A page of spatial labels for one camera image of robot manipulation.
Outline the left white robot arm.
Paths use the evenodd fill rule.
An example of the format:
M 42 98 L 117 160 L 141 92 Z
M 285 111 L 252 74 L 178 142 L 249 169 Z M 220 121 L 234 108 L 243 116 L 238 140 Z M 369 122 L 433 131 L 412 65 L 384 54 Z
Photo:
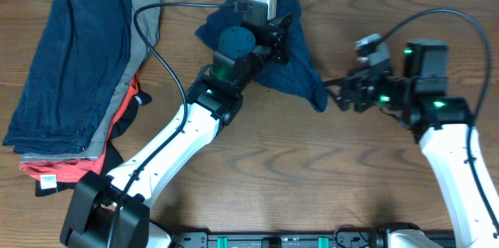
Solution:
M 288 62 L 292 13 L 242 16 L 219 36 L 209 73 L 183 94 L 170 123 L 139 153 L 107 175 L 88 172 L 76 185 L 60 235 L 67 247 L 169 247 L 172 236 L 150 210 L 163 189 L 242 107 L 242 92 L 270 62 Z

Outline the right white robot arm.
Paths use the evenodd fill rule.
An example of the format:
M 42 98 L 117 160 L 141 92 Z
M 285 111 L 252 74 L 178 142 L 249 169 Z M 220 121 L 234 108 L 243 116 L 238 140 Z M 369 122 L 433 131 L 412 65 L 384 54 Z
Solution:
M 447 95 L 448 45 L 413 39 L 404 50 L 401 77 L 379 34 L 355 43 L 359 68 L 328 80 L 326 88 L 342 110 L 378 107 L 409 130 L 436 176 L 458 247 L 496 247 L 498 230 L 491 215 L 498 195 L 480 150 L 479 134 L 462 97 Z

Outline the navy blue shorts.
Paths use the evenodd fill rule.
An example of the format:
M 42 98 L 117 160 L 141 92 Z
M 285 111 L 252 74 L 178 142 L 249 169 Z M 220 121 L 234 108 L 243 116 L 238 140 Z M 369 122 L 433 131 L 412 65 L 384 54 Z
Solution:
M 234 10 L 237 0 L 226 0 L 226 7 L 207 17 L 196 35 L 215 53 L 210 77 L 215 85 L 230 94 L 240 94 L 247 84 L 260 85 L 285 94 L 303 97 L 318 112 L 327 107 L 327 94 L 313 66 L 306 47 L 299 18 L 299 0 L 277 0 L 276 18 L 293 14 L 288 36 L 289 61 L 286 65 L 266 62 L 257 54 L 257 30 L 261 27 L 244 23 Z

